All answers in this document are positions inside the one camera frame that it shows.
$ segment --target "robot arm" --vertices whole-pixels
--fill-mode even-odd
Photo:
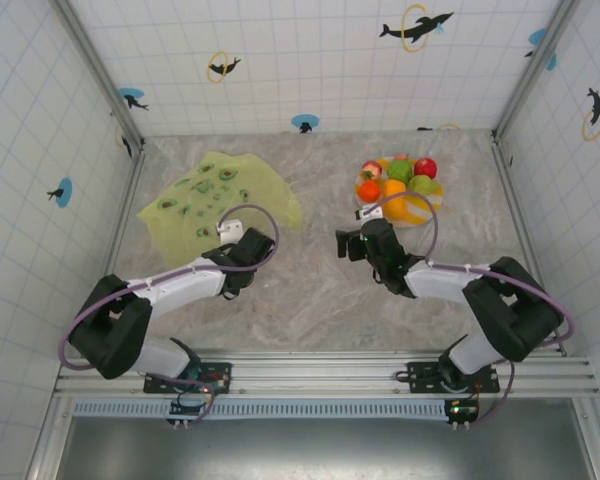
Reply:
[[[231,300],[253,281],[254,272],[224,272],[218,267],[247,267],[264,260],[274,241],[239,221],[219,229],[220,248],[202,254],[185,267],[150,279],[124,281],[116,275],[102,278],[81,311],[128,287],[145,285],[105,304],[85,318],[69,337],[75,347],[106,379],[134,370],[176,378],[196,368],[200,359],[181,342],[146,338],[150,323],[196,300],[222,295]]]
[[[479,370],[503,359],[520,362],[562,323],[563,317],[548,303],[522,288],[464,271],[432,268],[424,257],[407,254],[381,209],[357,213],[360,230],[337,231],[338,256],[366,259],[373,277],[396,295],[435,297],[471,308],[481,330],[462,337],[440,357],[438,370],[455,389]],[[502,257],[483,270],[498,272],[542,288],[516,260]]]

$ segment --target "apple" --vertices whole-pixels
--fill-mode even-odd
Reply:
[[[378,180],[382,175],[382,166],[374,161],[370,160],[362,166],[360,176],[365,180]]]
[[[438,166],[433,161],[433,158],[423,157],[416,162],[413,173],[415,175],[426,175],[433,180],[438,173]]]

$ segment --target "white tiled wall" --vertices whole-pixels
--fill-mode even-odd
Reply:
[[[600,0],[581,6],[558,58],[508,138],[511,172],[548,290],[578,317],[570,348],[590,355],[600,383],[600,136],[582,135],[588,90],[600,92]]]
[[[405,28],[453,16],[408,53],[379,35],[414,3],[72,0],[118,86],[144,92],[147,136],[297,131],[301,113],[322,131],[494,128],[558,0],[423,0]],[[214,84],[219,51],[241,62]]]
[[[1,0],[1,479],[26,472],[61,328],[101,275],[131,163],[114,129],[47,0]],[[60,209],[46,192],[66,176]]]

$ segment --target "yellow cloth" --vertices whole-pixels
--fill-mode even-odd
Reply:
[[[207,152],[204,159],[138,214],[170,267],[185,265],[220,246],[215,225],[231,207],[254,203],[279,225],[300,230],[302,209],[289,185],[259,157]],[[246,230],[271,234],[262,213],[242,209],[231,215]]]

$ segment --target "marble floor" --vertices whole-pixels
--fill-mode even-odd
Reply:
[[[467,307],[397,297],[376,285],[366,262],[336,256],[336,229],[354,229],[352,182],[365,160],[397,153],[433,157],[445,200],[434,259],[523,260],[486,131],[224,135],[154,138],[131,205],[115,273],[167,269],[136,214],[208,150],[253,153],[291,185],[304,210],[301,233],[282,229],[278,254],[234,301],[210,298],[150,325],[193,348],[258,350],[444,349],[478,328]],[[432,225],[400,229],[406,251],[422,254]]]

